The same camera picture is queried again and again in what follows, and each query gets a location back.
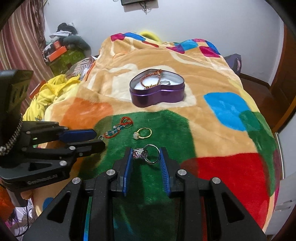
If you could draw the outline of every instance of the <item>gray cloth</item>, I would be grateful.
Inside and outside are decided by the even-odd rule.
[[[65,37],[63,39],[63,45],[72,45],[74,44],[76,47],[82,49],[82,50],[90,50],[91,47],[85,42],[81,37],[77,35],[71,35],[68,37]]]

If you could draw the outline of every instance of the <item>red patch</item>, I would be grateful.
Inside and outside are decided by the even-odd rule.
[[[269,195],[263,164],[258,153],[241,153],[226,157],[192,158],[181,164],[199,178],[219,177],[263,228]]]
[[[200,46],[200,51],[206,57],[220,58],[220,55],[216,54],[210,47]]]
[[[170,49],[172,51],[181,53],[181,54],[185,54],[185,50],[183,49],[183,47],[181,46],[181,44],[174,46],[174,47],[167,47],[167,49]]]
[[[205,42],[204,39],[193,39],[194,42]]]
[[[159,48],[159,46],[157,44],[153,44],[153,43],[149,43],[149,42],[146,42],[146,41],[142,41],[142,43],[145,43],[145,44],[150,44],[156,48]]]
[[[123,34],[115,34],[110,36],[111,41],[114,42],[115,40],[124,40],[125,36]]]
[[[275,188],[276,188],[275,196],[274,196],[274,207],[275,207],[276,201],[279,195],[279,181],[280,181],[279,177],[281,176],[281,157],[278,149],[274,151],[273,160],[274,160],[274,172],[275,172],[275,176],[277,177],[276,185],[275,185]]]

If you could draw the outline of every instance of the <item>beaded bracelet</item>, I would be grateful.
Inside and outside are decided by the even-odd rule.
[[[104,138],[110,139],[119,134],[124,128],[129,128],[133,124],[133,120],[127,116],[121,118],[119,124],[113,126],[113,130],[104,133]]]

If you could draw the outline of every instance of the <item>bed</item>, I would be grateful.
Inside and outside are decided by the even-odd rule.
[[[136,107],[129,82],[147,69],[182,76],[184,99]],[[126,147],[154,144],[166,147],[170,158],[195,176],[219,177],[266,230],[279,190],[277,146],[254,100],[212,43],[113,35],[103,42],[88,75],[46,109],[44,120],[70,129],[94,128],[100,136],[123,116],[133,126],[104,139],[103,153],[78,158],[68,180],[33,190],[38,215],[72,178],[96,177],[122,158]],[[142,127],[150,128],[152,136],[134,139]],[[114,203],[115,240],[174,240],[175,220],[175,203],[163,192],[159,166],[134,162],[129,194]]]

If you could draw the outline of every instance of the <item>bracelet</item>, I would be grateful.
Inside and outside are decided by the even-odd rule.
[[[152,87],[155,87],[155,86],[159,85],[159,83],[160,83],[160,79],[161,79],[161,75],[160,75],[161,72],[162,72],[162,70],[159,69],[158,71],[155,71],[154,73],[150,73],[150,74],[145,75],[145,76],[142,77],[141,80],[140,80],[141,85],[142,85],[145,89],[149,89],[149,88],[152,88]],[[147,77],[149,77],[149,76],[153,76],[153,75],[158,75],[158,81],[157,81],[157,84],[155,84],[155,85],[148,85],[148,86],[147,86],[147,85],[144,85],[144,84],[143,84],[143,80],[146,79]]]
[[[8,140],[8,142],[5,145],[0,146],[0,156],[4,156],[11,151],[13,145],[16,143],[16,140],[20,134],[21,128],[22,128],[22,114],[20,115],[19,123],[17,125],[16,130],[12,134],[12,137]]]
[[[133,124],[133,120],[127,116],[121,118],[119,124],[113,126],[113,130],[104,133],[103,137],[110,139],[119,134],[120,130],[128,128]]]

